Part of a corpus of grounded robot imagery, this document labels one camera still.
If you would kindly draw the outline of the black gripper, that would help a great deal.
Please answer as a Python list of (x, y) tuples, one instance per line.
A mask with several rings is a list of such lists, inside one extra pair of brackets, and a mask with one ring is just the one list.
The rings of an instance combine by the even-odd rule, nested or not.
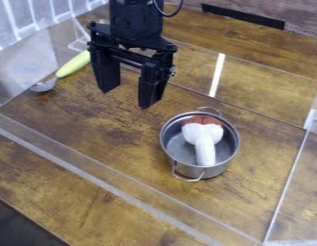
[[(164, 0), (109, 0), (111, 22), (91, 21), (88, 51), (99, 89), (107, 93), (120, 86), (120, 64), (157, 65), (157, 72), (171, 76), (176, 46), (163, 37)], [(148, 109), (163, 98), (168, 81), (155, 84), (140, 77), (139, 106)]]

